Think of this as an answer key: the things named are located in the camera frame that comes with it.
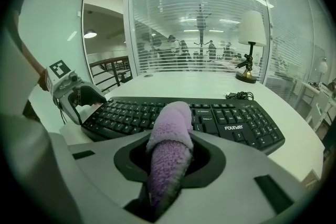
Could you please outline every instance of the white lampshade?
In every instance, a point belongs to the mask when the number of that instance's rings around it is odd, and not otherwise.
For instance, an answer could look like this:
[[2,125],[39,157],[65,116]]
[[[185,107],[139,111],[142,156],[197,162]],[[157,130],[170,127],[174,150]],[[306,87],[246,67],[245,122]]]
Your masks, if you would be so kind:
[[266,46],[266,35],[262,16],[255,10],[249,10],[242,16],[239,25],[239,43],[249,45],[255,42],[255,46]]
[[323,60],[322,62],[320,62],[320,66],[319,66],[319,71],[324,74],[328,71],[328,65],[327,62],[325,60]]

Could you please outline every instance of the purple plush toy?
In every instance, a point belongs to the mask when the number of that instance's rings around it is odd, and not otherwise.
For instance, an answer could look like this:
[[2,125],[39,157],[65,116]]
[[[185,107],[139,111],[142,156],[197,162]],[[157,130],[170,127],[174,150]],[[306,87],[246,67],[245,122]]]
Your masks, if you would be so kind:
[[192,160],[191,111],[184,102],[164,107],[147,143],[152,153],[149,190],[156,216],[164,213],[178,195],[181,179]]

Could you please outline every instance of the coiled black cable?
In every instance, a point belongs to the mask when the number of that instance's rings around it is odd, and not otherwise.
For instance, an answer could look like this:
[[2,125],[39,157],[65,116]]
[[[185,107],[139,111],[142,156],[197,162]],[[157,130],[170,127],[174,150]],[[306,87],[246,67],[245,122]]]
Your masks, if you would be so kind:
[[226,95],[226,99],[254,100],[254,95],[251,92],[231,92],[229,95]]

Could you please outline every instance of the brand logo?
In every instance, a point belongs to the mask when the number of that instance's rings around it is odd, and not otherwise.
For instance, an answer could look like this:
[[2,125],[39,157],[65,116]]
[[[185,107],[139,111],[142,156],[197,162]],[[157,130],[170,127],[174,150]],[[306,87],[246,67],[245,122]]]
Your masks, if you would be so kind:
[[236,129],[242,129],[243,126],[242,125],[238,125],[238,126],[225,126],[225,130],[236,130]]

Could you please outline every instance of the person's arm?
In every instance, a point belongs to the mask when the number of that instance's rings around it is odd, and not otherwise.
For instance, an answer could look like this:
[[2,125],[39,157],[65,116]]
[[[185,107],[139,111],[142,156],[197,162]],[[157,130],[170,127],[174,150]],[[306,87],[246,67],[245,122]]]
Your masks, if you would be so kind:
[[[19,22],[19,13],[18,11],[13,12],[14,16],[14,23],[16,25],[16,31],[18,34],[18,22]],[[46,85],[46,69],[35,59],[35,57],[30,53],[25,43],[21,40],[21,47],[22,47],[22,54],[27,59],[27,61],[30,63],[30,65],[36,70],[36,72],[39,74],[40,78],[38,80],[38,84],[44,91],[48,91],[47,85]]]

